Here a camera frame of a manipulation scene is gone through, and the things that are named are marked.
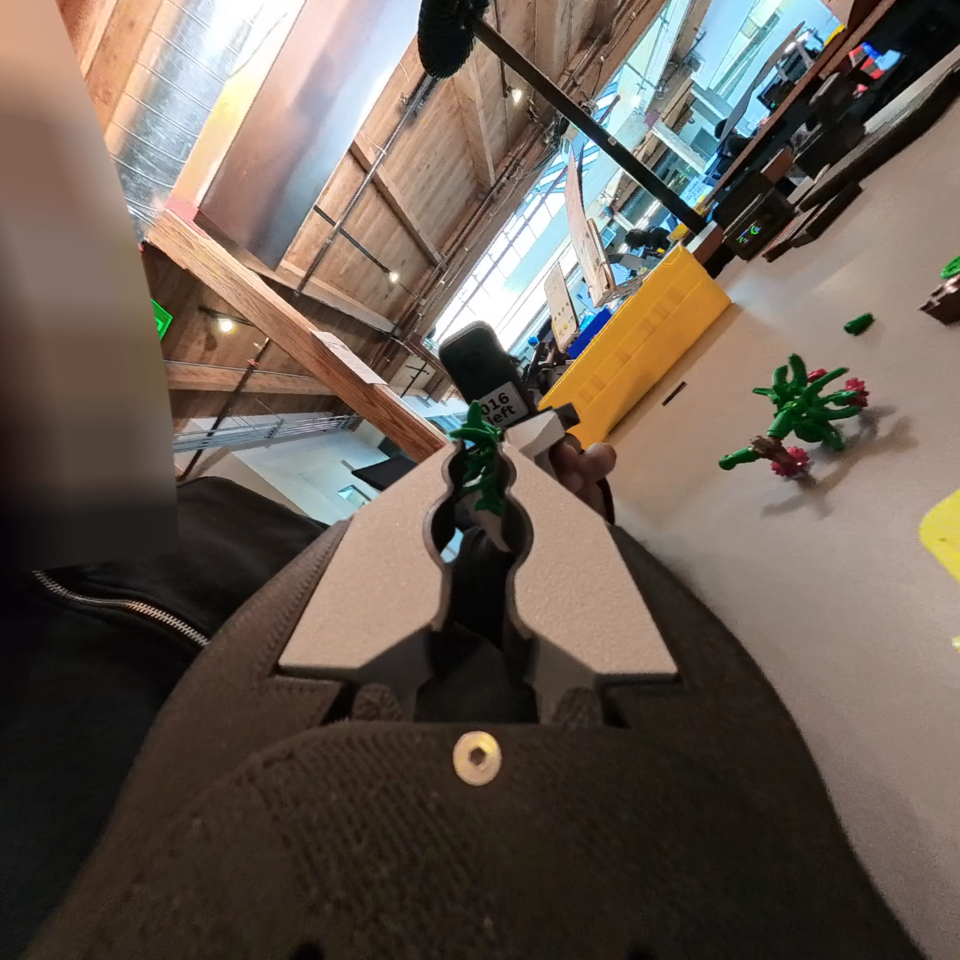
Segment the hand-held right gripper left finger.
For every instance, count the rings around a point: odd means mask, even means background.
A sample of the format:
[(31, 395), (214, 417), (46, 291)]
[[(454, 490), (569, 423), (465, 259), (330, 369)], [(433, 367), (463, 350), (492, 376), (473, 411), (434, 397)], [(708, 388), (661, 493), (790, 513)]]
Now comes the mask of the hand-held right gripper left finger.
[(446, 445), (347, 523), (278, 660), (294, 678), (390, 689), (412, 718), (448, 617), (453, 495), (464, 453)]

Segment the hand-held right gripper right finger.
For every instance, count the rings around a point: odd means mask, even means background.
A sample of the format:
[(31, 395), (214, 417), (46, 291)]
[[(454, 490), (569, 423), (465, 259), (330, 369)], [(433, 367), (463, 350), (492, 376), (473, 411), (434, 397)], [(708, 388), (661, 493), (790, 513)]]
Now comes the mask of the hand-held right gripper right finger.
[(574, 690), (666, 685), (678, 666), (601, 515), (521, 450), (501, 444), (501, 532), (514, 557), (503, 642), (538, 717)]

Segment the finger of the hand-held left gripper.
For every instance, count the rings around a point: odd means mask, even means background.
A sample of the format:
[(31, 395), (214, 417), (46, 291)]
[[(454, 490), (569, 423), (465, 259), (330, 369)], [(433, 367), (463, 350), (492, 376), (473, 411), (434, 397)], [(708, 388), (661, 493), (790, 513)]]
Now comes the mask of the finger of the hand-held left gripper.
[(580, 424), (572, 403), (549, 406), (504, 431), (504, 444), (516, 448), (546, 474), (557, 476), (550, 459), (550, 450), (563, 442), (568, 429)]
[(488, 510), (474, 510), (474, 499), (459, 499), (454, 506), (454, 521), (462, 534), (458, 560), (512, 561), (502, 536), (501, 518)]

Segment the green toy brick leaf sprig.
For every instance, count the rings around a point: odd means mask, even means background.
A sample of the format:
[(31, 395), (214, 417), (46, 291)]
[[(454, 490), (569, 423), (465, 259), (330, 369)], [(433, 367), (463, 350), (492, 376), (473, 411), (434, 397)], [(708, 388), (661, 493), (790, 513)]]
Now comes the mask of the green toy brick leaf sprig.
[(448, 438), (461, 446), (464, 463), (462, 477), (454, 483), (454, 498), (457, 501), (471, 498), (471, 510), (502, 517), (506, 482), (500, 477), (498, 452), (503, 431), (488, 422), (480, 401), (473, 400), (465, 420), (448, 433)]

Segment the green toy brick vine plant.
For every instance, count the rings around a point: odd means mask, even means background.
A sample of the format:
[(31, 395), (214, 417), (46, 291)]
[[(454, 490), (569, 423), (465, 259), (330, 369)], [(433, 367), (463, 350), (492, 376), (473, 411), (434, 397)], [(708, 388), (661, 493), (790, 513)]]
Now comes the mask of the green toy brick vine plant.
[[(752, 392), (773, 404), (774, 418), (765, 433), (726, 454), (718, 466), (730, 472), (763, 461), (782, 479), (797, 479), (809, 473), (807, 445), (834, 452), (845, 450), (846, 441), (836, 423), (860, 416), (870, 400), (866, 383), (850, 377), (847, 367), (809, 369), (796, 353), (773, 371), (769, 387), (757, 387)], [(790, 445), (790, 438), (801, 441), (803, 446)]]

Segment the pile of small toy bricks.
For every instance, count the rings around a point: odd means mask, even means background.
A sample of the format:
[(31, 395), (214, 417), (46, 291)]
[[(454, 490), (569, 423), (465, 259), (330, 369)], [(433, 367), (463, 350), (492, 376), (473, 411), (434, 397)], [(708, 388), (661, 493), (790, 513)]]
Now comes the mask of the pile of small toy bricks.
[(960, 257), (948, 261), (940, 272), (940, 283), (919, 307), (927, 316), (945, 327), (959, 324)]

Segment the person's left forearm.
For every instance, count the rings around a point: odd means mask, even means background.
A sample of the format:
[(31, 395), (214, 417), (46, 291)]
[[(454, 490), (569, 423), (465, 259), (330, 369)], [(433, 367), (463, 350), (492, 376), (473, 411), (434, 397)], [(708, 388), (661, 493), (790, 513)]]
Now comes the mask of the person's left forearm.
[(502, 551), (480, 527), (468, 529), (453, 562), (451, 657), (439, 690), (450, 718), (534, 724), (533, 691), (517, 676), (503, 652), (506, 578), (514, 556)]

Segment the blue plastic bin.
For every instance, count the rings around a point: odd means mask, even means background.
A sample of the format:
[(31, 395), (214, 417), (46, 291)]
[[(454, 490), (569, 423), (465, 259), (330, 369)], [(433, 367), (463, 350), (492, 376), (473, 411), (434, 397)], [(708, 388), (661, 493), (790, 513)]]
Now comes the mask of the blue plastic bin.
[(582, 355), (589, 344), (594, 341), (594, 338), (606, 327), (612, 316), (610, 306), (606, 305), (586, 319), (585, 325), (567, 350), (567, 355), (571, 361)]

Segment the paper notice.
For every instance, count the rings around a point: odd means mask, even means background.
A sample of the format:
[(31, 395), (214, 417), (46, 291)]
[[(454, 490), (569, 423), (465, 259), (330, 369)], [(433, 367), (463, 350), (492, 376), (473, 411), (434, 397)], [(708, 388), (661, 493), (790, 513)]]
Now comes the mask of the paper notice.
[(332, 374), (335, 382), (361, 384), (364, 387), (388, 386), (383, 377), (333, 333), (313, 330), (310, 336), (317, 361), (313, 366), (322, 366), (323, 373)]

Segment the black pole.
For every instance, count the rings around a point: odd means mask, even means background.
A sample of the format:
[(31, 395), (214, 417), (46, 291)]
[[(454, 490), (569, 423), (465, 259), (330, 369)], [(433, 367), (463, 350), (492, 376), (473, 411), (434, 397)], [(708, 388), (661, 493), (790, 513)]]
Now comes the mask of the black pole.
[(587, 136), (639, 186), (646, 189), (693, 234), (701, 234), (708, 221), (672, 191), (592, 114), (573, 102), (550, 78), (514, 48), (484, 18), (489, 2), (422, 1), (417, 21), (417, 52), (421, 65), (435, 79), (455, 76), (469, 61), (476, 42), (524, 79), (550, 106)]

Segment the black charger case with display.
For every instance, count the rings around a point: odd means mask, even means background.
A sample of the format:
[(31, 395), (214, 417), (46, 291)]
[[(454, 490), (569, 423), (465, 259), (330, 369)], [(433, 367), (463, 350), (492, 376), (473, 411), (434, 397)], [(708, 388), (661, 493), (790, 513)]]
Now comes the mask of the black charger case with display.
[(711, 212), (733, 254), (750, 261), (789, 225), (796, 205), (778, 184), (759, 171), (740, 174)]

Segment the small black battery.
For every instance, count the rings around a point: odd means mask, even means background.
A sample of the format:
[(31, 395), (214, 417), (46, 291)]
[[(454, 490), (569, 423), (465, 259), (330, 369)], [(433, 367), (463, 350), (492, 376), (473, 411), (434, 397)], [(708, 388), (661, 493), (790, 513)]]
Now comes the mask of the small black battery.
[(808, 211), (807, 213), (809, 215), (804, 214), (795, 218), (794, 221), (786, 227), (786, 230), (763, 250), (761, 256), (766, 262), (773, 263), (788, 251), (807, 246), (811, 242), (809, 222), (812, 219), (814, 211)]
[(811, 213), (789, 243), (790, 249), (808, 246), (818, 240), (862, 195), (859, 183), (846, 186), (831, 200)]

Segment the lime green toy brick pot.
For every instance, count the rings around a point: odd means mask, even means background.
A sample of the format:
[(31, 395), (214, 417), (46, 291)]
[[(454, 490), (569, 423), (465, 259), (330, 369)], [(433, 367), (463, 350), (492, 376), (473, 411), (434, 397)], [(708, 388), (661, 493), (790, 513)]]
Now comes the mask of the lime green toy brick pot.
[(918, 539), (952, 580), (959, 584), (959, 489), (928, 510), (919, 523)]

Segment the black open case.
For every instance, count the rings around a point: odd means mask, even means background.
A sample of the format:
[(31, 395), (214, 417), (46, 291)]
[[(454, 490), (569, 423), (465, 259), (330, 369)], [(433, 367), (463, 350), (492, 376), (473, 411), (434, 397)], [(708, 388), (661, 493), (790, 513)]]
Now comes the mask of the black open case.
[(860, 69), (831, 74), (810, 100), (815, 121), (812, 134), (798, 149), (796, 165), (810, 179), (839, 162), (865, 136), (865, 126), (853, 114), (854, 103), (870, 90), (874, 78)]

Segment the wooden post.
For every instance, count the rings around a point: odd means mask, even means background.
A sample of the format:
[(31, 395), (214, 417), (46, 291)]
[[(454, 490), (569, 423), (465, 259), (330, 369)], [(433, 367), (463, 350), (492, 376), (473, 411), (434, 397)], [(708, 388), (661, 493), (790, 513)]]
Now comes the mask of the wooden post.
[(317, 361), (310, 333), (319, 329), (259, 274), (242, 265), (197, 226), (164, 209), (157, 215), (148, 237), (152, 246), (235, 308), (415, 462), (426, 461), (449, 443), (444, 433), (407, 407), (389, 386), (337, 383), (332, 373), (324, 374), (322, 366), (313, 366)]

